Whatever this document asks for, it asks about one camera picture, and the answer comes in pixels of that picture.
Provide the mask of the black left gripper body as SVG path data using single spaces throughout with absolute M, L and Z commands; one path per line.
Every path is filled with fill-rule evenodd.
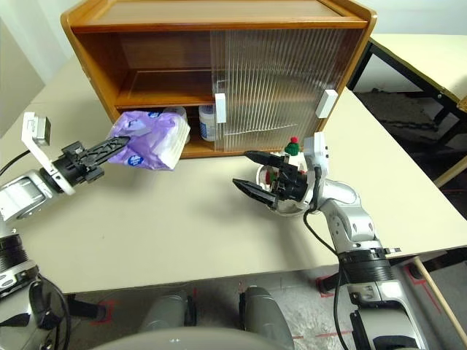
M 104 175 L 100 165 L 105 155 L 103 144 L 86 149 L 82 143 L 73 143 L 62 149 L 58 170 L 69 184 L 91 183 Z

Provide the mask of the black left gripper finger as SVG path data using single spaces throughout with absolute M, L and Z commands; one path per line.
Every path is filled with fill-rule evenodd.
M 84 165 L 101 165 L 119 153 L 130 141 L 129 136 L 118 136 L 107 139 L 90 149 L 83 155 Z

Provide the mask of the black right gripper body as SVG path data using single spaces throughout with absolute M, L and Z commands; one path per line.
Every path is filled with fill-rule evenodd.
M 271 166 L 277 170 L 271 183 L 271 192 L 274 195 L 272 206 L 286 200 L 300 203 L 308 190 L 307 175 L 301 173 L 297 166 L 286 163 L 285 157 L 273 157 Z

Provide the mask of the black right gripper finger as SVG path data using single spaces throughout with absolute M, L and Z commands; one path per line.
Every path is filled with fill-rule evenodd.
M 277 196 L 264 190 L 260 185 L 243 179 L 232 179 L 233 184 L 248 197 L 266 204 L 267 206 L 276 206 Z
M 258 163 L 263 166 L 271 166 L 274 168 L 284 168 L 287 166 L 285 156 L 278 156 L 268 152 L 249 150 L 244 152 L 244 156 L 254 163 Z

